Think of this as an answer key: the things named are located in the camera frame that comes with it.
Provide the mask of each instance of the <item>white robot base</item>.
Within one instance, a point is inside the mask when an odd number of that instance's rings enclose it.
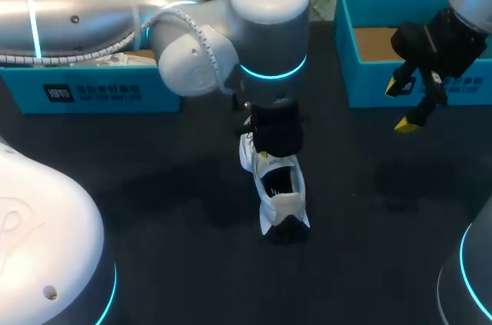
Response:
[[[437,281],[437,305],[444,325],[492,322],[492,198],[466,229]]]
[[[0,323],[109,325],[116,286],[87,192],[0,142]]]

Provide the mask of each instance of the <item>glowing blue light ring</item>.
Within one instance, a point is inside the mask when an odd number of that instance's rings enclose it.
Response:
[[[111,297],[109,298],[108,305],[106,306],[105,312],[102,313],[101,318],[95,325],[101,325],[104,319],[106,318],[106,315],[109,312],[109,309],[113,303],[113,300],[115,298],[115,293],[116,293],[116,280],[117,280],[117,275],[116,275],[116,264],[115,264],[115,283],[113,284],[113,291],[111,292]]]
[[[467,236],[468,231],[470,230],[470,226],[467,228],[467,231],[464,232],[463,238],[461,239],[461,245],[460,245],[460,265],[461,265],[461,274],[463,275],[464,283],[468,288],[468,292],[470,292],[471,297],[474,299],[475,303],[477,304],[478,308],[482,310],[485,316],[488,317],[490,321],[492,321],[492,315],[487,311],[485,306],[480,302],[478,299],[477,295],[475,294],[474,290],[472,289],[470,282],[468,281],[467,274],[464,271],[464,265],[463,265],[463,246],[464,246],[464,238]]]
[[[165,8],[174,8],[175,6],[179,6],[179,5],[193,5],[193,4],[196,4],[197,2],[195,1],[190,1],[190,0],[183,0],[183,1],[174,1],[174,2],[169,2],[167,5],[164,5],[162,7],[162,9],[165,9]],[[148,41],[148,31],[150,30],[150,27],[148,27],[146,30],[145,30],[145,38],[147,39]]]
[[[287,73],[280,74],[280,75],[262,75],[262,74],[258,74],[258,73],[255,73],[255,72],[249,70],[248,68],[246,68],[243,65],[241,65],[241,68],[244,71],[246,71],[249,75],[253,75],[256,78],[267,79],[267,80],[278,80],[278,79],[286,78],[286,77],[288,77],[290,75],[293,75],[295,72],[301,70],[301,68],[303,67],[303,65],[306,62],[306,59],[307,58],[308,58],[307,55],[304,56],[304,59],[302,60],[302,62],[294,70],[291,70],[291,71],[289,71]]]

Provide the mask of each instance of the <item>white sneaker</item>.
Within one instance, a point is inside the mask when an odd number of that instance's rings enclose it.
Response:
[[[295,217],[309,228],[306,215],[306,188],[296,156],[276,158],[256,152],[253,134],[243,134],[239,144],[241,166],[253,174],[260,195],[260,225],[263,235],[278,227],[288,217]]]

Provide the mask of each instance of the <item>black shoe insole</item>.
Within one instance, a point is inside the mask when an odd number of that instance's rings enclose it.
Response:
[[[277,194],[292,193],[291,168],[280,167],[267,173],[263,179],[263,186],[268,196],[272,198]]]

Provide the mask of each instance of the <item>logo on box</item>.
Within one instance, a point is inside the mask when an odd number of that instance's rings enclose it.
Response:
[[[67,85],[43,85],[50,102],[74,102],[70,87]]]

